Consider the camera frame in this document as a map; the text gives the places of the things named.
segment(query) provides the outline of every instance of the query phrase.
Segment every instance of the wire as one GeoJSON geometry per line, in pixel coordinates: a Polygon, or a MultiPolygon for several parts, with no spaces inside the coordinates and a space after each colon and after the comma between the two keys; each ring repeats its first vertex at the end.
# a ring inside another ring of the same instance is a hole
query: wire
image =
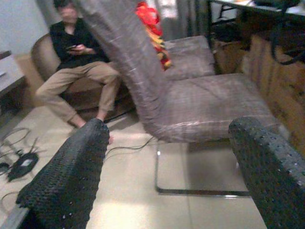
{"type": "Polygon", "coordinates": [[[127,154],[135,154],[136,152],[134,153],[120,153],[120,154],[115,154],[115,155],[111,155],[109,157],[108,154],[113,151],[113,150],[116,150],[116,149],[130,149],[130,150],[138,150],[138,149],[142,149],[144,148],[145,146],[147,146],[148,143],[150,143],[150,141],[153,139],[154,137],[151,137],[143,146],[139,146],[139,147],[124,147],[124,146],[119,146],[119,147],[115,147],[115,148],[112,148],[110,149],[106,154],[105,154],[105,159],[104,159],[104,163],[106,160],[108,160],[109,158],[113,157],[113,156],[117,156],[117,155],[127,155],[127,154]]]}
{"type": "Polygon", "coordinates": [[[5,213],[6,215],[8,215],[8,214],[10,213],[10,211],[8,211],[8,210],[4,207],[4,204],[3,204],[4,198],[7,197],[7,196],[9,196],[9,195],[18,194],[18,193],[19,193],[19,192],[10,192],[10,193],[4,195],[4,196],[1,198],[1,200],[0,200],[0,208],[4,211],[4,213],[5,213]]]}
{"type": "Polygon", "coordinates": [[[14,154],[14,152],[10,152],[10,153],[7,153],[7,154],[3,154],[3,155],[0,156],[0,158],[3,158],[3,157],[5,157],[6,155],[9,155],[9,154],[14,154]]]}
{"type": "Polygon", "coordinates": [[[22,127],[22,128],[13,129],[11,132],[9,132],[8,134],[6,134],[6,135],[1,139],[1,146],[0,146],[0,147],[2,147],[2,146],[5,144],[4,141],[5,141],[5,139],[7,139],[9,136],[11,136],[11,135],[13,135],[13,134],[15,134],[15,133],[17,133],[17,132],[19,132],[19,131],[23,131],[23,130],[26,131],[26,134],[25,134],[21,139],[17,140],[16,142],[10,143],[10,144],[11,144],[11,145],[14,145],[14,144],[16,144],[16,143],[18,143],[18,142],[21,142],[21,141],[22,141],[23,139],[25,139],[25,138],[29,135],[29,133],[31,132],[31,130],[30,130],[29,128],[22,127]]]}

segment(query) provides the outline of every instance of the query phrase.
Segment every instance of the table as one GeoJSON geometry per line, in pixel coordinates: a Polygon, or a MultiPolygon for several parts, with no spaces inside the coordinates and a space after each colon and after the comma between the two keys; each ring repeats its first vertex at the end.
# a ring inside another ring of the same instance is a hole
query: table
{"type": "MultiPolygon", "coordinates": [[[[212,26],[222,23],[227,23],[234,21],[234,19],[230,20],[221,20],[217,22],[212,22],[212,8],[211,4],[217,3],[224,6],[230,6],[234,9],[244,10],[244,11],[250,11],[250,12],[257,12],[257,13],[263,13],[268,14],[270,16],[281,16],[281,10],[275,8],[275,7],[268,7],[268,6],[256,6],[252,0],[245,0],[241,2],[235,2],[235,0],[207,0],[207,39],[209,42],[209,46],[211,45],[211,32],[212,32],[212,26]]],[[[290,7],[287,12],[286,16],[288,19],[295,21],[295,22],[304,22],[305,21],[305,7],[302,7],[301,4],[298,6],[290,7]]]]}
{"type": "Polygon", "coordinates": [[[20,110],[22,95],[18,89],[24,84],[25,76],[11,52],[0,52],[0,127],[20,110]]]}

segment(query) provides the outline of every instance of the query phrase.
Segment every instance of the cushion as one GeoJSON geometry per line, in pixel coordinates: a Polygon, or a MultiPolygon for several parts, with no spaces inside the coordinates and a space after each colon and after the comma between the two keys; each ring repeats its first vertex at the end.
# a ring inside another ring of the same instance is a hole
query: cushion
{"type": "Polygon", "coordinates": [[[255,84],[243,74],[205,76],[175,81],[168,91],[157,135],[168,142],[201,142],[229,138],[238,117],[257,118],[276,130],[278,121],[255,84]]]}

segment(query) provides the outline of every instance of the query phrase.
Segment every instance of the black bag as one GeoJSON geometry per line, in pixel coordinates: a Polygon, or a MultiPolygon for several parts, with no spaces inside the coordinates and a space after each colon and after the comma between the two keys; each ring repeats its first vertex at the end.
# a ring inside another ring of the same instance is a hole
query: black bag
{"type": "Polygon", "coordinates": [[[257,6],[272,6],[282,9],[284,5],[287,7],[293,7],[299,4],[300,0],[254,0],[257,6]]]}
{"type": "Polygon", "coordinates": [[[273,32],[271,34],[270,40],[271,40],[272,57],[274,58],[275,61],[277,61],[278,63],[280,63],[282,65],[290,65],[297,61],[305,60],[305,51],[301,52],[301,47],[299,47],[299,54],[289,61],[281,62],[278,60],[278,58],[276,57],[276,54],[275,54],[276,46],[278,45],[278,38],[281,35],[283,29],[286,29],[286,24],[287,24],[287,20],[285,18],[286,11],[289,7],[297,5],[300,2],[300,0],[274,0],[273,2],[275,5],[277,5],[278,8],[282,9],[282,15],[281,15],[280,22],[278,23],[278,25],[275,26],[275,28],[273,29],[273,32]]]}

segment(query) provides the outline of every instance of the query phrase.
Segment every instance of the beige floor tile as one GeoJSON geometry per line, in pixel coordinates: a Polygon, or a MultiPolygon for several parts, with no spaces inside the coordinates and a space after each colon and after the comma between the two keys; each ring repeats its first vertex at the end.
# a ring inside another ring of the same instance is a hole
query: beige floor tile
{"type": "MultiPolygon", "coordinates": [[[[135,112],[107,124],[118,147],[144,145],[152,136],[145,132],[135,112]]],[[[54,116],[46,107],[30,112],[17,127],[27,127],[29,149],[38,137],[39,161],[26,176],[6,183],[0,177],[0,198],[20,191],[49,162],[72,127],[54,116]]],[[[11,141],[20,138],[12,136],[11,141]]],[[[160,144],[158,185],[163,188],[217,188],[245,190],[236,159],[228,143],[160,144]]],[[[17,147],[25,147],[20,142],[17,147]]],[[[250,198],[224,199],[159,195],[154,189],[157,140],[139,150],[116,149],[107,155],[101,182],[91,211],[88,229],[265,229],[250,198]]],[[[12,209],[16,194],[5,197],[5,209],[12,209]]],[[[0,208],[0,225],[6,218],[0,208]]]]}
{"type": "Polygon", "coordinates": [[[154,190],[155,147],[105,162],[88,229],[191,228],[187,197],[154,190]]]}
{"type": "Polygon", "coordinates": [[[193,229],[266,229],[251,198],[189,197],[193,229]]]}
{"type": "Polygon", "coordinates": [[[247,191],[229,141],[188,144],[183,154],[190,189],[247,191]]]}

